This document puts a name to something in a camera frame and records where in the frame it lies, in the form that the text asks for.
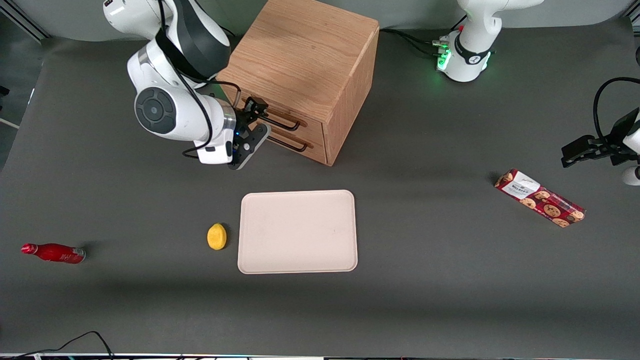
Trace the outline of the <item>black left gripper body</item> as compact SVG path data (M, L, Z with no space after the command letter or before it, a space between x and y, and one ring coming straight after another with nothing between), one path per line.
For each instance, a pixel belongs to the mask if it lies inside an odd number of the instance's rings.
M615 121L607 135L603 135L601 127L598 126L598 136L601 141L598 159L608 158L613 166L619 166L624 162L639 163L638 107Z

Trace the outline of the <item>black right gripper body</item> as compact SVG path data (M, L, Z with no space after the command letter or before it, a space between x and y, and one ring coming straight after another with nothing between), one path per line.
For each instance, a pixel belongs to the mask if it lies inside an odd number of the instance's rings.
M245 105L242 109L236 109L236 123L233 130L233 139L231 144L233 146L234 151L243 150L243 151L253 151L254 150L254 135L250 127L245 127L243 125L243 112L249 111L249 105Z

